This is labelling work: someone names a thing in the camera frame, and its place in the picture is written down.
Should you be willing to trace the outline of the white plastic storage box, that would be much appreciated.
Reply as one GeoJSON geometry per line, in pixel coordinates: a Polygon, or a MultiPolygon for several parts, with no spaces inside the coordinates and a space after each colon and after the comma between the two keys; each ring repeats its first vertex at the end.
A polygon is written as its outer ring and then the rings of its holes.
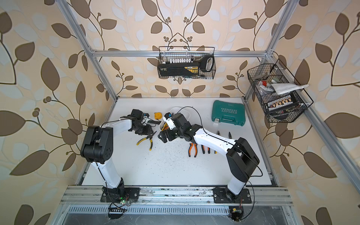
{"type": "Polygon", "coordinates": [[[191,114],[188,110],[186,110],[185,108],[182,109],[181,107],[173,107],[169,111],[162,114],[162,118],[160,120],[160,125],[159,125],[159,131],[164,131],[168,127],[166,116],[168,115],[174,116],[177,113],[181,113],[183,115],[185,122],[179,122],[178,125],[176,125],[175,122],[170,122],[170,124],[173,126],[171,130],[179,129],[189,121],[191,114]]]}

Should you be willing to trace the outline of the white papers in basket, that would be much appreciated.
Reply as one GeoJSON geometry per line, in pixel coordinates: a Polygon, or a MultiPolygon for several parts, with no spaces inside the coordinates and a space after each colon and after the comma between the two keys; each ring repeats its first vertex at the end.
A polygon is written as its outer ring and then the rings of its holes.
{"type": "Polygon", "coordinates": [[[292,83],[274,83],[270,85],[270,88],[272,88],[278,95],[283,95],[286,93],[293,92],[295,90],[305,89],[309,85],[296,85],[292,83]]]}

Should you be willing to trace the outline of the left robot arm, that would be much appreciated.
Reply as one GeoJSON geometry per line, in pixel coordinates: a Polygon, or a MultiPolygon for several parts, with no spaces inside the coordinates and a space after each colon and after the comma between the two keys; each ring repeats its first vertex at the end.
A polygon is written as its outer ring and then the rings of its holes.
{"type": "Polygon", "coordinates": [[[125,187],[123,178],[116,171],[112,160],[113,142],[116,135],[125,131],[134,131],[150,139],[154,134],[148,123],[150,120],[147,113],[133,109],[131,114],[115,121],[105,122],[101,126],[88,126],[80,154],[96,168],[103,180],[102,202],[129,206],[138,200],[140,188],[125,187]]]}

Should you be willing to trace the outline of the socket set in right basket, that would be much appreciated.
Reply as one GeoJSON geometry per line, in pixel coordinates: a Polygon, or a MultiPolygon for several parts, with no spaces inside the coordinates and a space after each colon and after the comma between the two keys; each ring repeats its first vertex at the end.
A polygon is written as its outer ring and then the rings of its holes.
{"type": "Polygon", "coordinates": [[[293,107],[298,105],[298,100],[295,98],[293,94],[287,95],[276,100],[273,100],[267,103],[267,109],[272,112],[276,110],[282,110],[282,108],[286,109],[289,107],[293,107]]]}

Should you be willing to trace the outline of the front aluminium rail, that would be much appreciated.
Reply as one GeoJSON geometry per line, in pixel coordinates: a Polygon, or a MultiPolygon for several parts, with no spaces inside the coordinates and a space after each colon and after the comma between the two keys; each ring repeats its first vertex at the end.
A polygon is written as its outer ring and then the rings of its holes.
{"type": "MultiPolygon", "coordinates": [[[[293,206],[284,187],[246,187],[237,200],[229,201],[222,187],[126,186],[124,199],[133,205],[228,205],[293,206]]],[[[69,186],[61,204],[105,204],[102,186],[69,186]]]]}

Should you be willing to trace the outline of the orange combination pliers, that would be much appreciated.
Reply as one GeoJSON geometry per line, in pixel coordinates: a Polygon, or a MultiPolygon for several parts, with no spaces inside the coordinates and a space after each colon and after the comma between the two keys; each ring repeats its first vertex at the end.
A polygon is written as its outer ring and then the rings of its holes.
{"type": "Polygon", "coordinates": [[[203,154],[205,154],[205,153],[210,154],[211,153],[211,149],[209,147],[207,147],[207,146],[201,145],[201,149],[202,149],[203,154]]]}

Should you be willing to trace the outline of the yellow tape measure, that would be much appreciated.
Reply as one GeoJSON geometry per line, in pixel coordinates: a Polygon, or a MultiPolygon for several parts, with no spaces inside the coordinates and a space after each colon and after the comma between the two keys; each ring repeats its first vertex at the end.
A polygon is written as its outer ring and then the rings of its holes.
{"type": "Polygon", "coordinates": [[[161,119],[163,118],[163,115],[162,115],[161,112],[155,112],[155,113],[154,113],[154,118],[155,118],[156,120],[161,120],[161,119]]]}

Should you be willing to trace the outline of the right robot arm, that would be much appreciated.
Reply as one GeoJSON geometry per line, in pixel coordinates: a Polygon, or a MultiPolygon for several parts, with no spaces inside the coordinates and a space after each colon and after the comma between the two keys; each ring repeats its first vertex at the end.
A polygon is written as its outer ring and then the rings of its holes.
{"type": "Polygon", "coordinates": [[[203,145],[226,157],[232,178],[225,188],[217,189],[214,200],[224,199],[227,203],[240,203],[241,191],[260,163],[248,141],[244,138],[237,140],[225,138],[206,130],[202,125],[192,125],[180,112],[166,113],[163,121],[167,129],[162,130],[158,135],[162,142],[182,138],[192,145],[203,145]]]}

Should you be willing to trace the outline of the aluminium frame post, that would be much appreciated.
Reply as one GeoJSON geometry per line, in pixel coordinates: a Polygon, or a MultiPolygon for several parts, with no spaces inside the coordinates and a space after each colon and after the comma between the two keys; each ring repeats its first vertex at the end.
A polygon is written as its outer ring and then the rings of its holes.
{"type": "Polygon", "coordinates": [[[76,36],[80,46],[82,47],[82,49],[84,50],[86,55],[89,57],[89,61],[93,65],[100,80],[104,83],[104,86],[106,87],[107,91],[109,92],[110,97],[114,100],[114,102],[116,102],[118,97],[113,89],[113,86],[112,86],[111,82],[109,81],[108,77],[106,76],[99,61],[93,55],[94,51],[91,48],[91,46],[89,45],[85,35],[83,34],[80,25],[77,23],[77,20],[74,17],[74,15],[68,5],[68,2],[63,1],[63,0],[59,0],[59,1],[55,1],[55,2],[57,3],[59,10],[64,15],[64,17],[65,17],[66,21],[68,22],[69,26],[71,27],[72,31],[74,32],[74,35],[76,36]]]}

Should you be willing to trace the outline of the green tool case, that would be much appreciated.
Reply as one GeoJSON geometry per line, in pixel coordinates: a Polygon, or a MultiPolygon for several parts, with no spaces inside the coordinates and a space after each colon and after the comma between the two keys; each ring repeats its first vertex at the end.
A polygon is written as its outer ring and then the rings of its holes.
{"type": "Polygon", "coordinates": [[[240,103],[215,100],[212,106],[211,119],[213,122],[244,126],[246,123],[245,106],[240,103]]]}

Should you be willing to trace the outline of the black yellow tool in basket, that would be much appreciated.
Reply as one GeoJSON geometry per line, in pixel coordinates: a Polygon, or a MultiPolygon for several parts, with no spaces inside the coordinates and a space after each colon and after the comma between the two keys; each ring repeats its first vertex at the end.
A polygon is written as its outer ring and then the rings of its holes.
{"type": "Polygon", "coordinates": [[[159,77],[184,77],[194,79],[213,79],[216,72],[215,57],[165,57],[157,66],[159,77]]]}

